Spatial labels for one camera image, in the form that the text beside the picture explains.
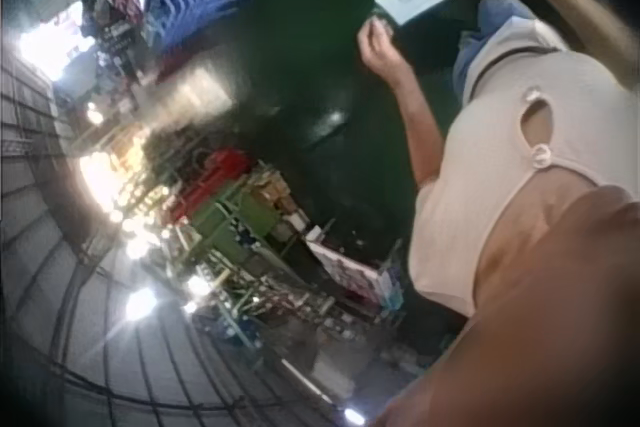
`woman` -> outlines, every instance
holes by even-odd
[[[446,143],[388,26],[358,35],[420,188],[413,283],[471,318],[376,426],[618,425],[640,393],[638,43],[594,0],[548,1],[593,57],[516,0],[484,0]]]
[[[409,64],[378,19],[364,63],[393,90],[420,188],[409,268],[416,289],[468,317],[513,259],[579,197],[638,198],[638,43],[594,0],[548,0],[594,56],[571,52],[516,0],[483,0],[454,68],[463,109],[445,142]]]

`white top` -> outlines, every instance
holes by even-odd
[[[526,45],[562,51],[505,59],[468,103],[484,67]],[[531,148],[521,118],[538,100],[551,109],[553,134],[548,145]],[[487,238],[538,170],[564,167],[596,185],[617,185],[640,197],[638,105],[602,64],[568,51],[542,22],[516,18],[474,60],[464,103],[447,137],[440,177],[418,194],[409,272],[422,295],[470,317]]]

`wrist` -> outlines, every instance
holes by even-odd
[[[411,66],[407,65],[401,70],[401,72],[398,72],[398,75],[389,78],[387,83],[391,90],[399,92],[417,85],[418,80],[416,79],[416,74],[413,72]]]

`blue cloth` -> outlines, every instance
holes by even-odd
[[[460,53],[453,67],[453,89],[462,101],[464,86],[471,63],[487,42],[512,17],[533,20],[536,15],[520,0],[481,0],[478,6],[479,32],[464,32],[460,39]]]

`button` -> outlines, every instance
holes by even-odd
[[[547,144],[538,144],[531,151],[531,159],[534,169],[546,169],[551,165],[551,149]]]
[[[542,90],[540,87],[531,87],[524,93],[524,101],[527,104],[533,104],[534,102],[542,98]]]

